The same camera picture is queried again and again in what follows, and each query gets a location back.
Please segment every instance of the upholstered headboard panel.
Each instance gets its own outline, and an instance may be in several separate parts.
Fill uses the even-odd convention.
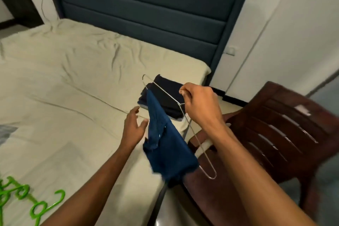
[[[204,61],[209,84],[245,0],[53,0],[60,18]]]

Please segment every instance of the folded clothes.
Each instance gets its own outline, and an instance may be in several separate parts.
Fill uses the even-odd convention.
[[[164,109],[165,113],[172,117],[173,119],[183,118],[183,114],[178,106],[169,95],[167,95],[163,90],[161,90],[157,85],[162,87],[168,94],[175,98],[178,102],[184,103],[183,96],[179,93],[179,90],[182,86],[181,83],[171,81],[169,79],[163,78],[158,74],[152,83],[147,84],[147,88],[152,91],[156,99],[159,101],[161,107]],[[139,98],[138,104],[142,107],[147,106],[147,91],[146,88],[143,89],[141,97]],[[185,113],[185,105],[182,105],[181,108]]]
[[[161,108],[152,91],[146,92],[150,123],[148,139],[143,144],[143,150],[153,172],[160,173],[171,187],[178,184],[186,173],[197,169],[198,160]]]

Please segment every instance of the stack of folded clothes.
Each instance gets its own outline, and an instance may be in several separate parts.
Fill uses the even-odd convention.
[[[179,93],[179,90],[182,86],[181,83],[171,81],[169,79],[163,78],[158,74],[154,82],[162,87],[164,90],[167,91],[172,97],[174,97],[178,102],[184,103],[183,96]],[[179,105],[175,102],[170,96],[168,96],[164,91],[162,91],[154,82],[147,84],[147,88],[152,91],[158,102],[160,103],[161,107],[164,109],[165,113],[178,121],[181,121],[184,117],[182,114]],[[141,97],[139,98],[138,104],[143,107],[147,108],[147,94],[146,88],[143,89],[141,93]],[[185,105],[182,105],[181,108],[185,113]]]

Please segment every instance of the cream bed sheet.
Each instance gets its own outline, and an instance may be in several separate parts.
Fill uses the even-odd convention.
[[[0,41],[1,178],[32,187],[49,204],[77,191],[117,149],[143,74],[201,84],[210,72],[194,58],[68,19]],[[148,112],[140,109],[141,117]],[[174,122],[182,132],[185,122]],[[163,186],[142,151],[132,153],[97,225],[143,225]],[[30,225],[29,201],[12,197],[5,225]],[[42,217],[45,220],[51,213]]]

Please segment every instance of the brown plastic chair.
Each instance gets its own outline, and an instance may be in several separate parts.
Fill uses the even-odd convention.
[[[319,199],[315,173],[321,163],[339,151],[339,119],[273,82],[267,82],[244,108],[225,114],[224,119],[231,122],[235,136],[277,183],[298,178],[299,206],[314,219]],[[189,147],[197,150],[194,137]],[[214,146],[206,153],[217,178],[210,180],[197,169],[185,177],[184,187],[212,225],[251,225]],[[206,157],[201,155],[198,160],[213,175]]]

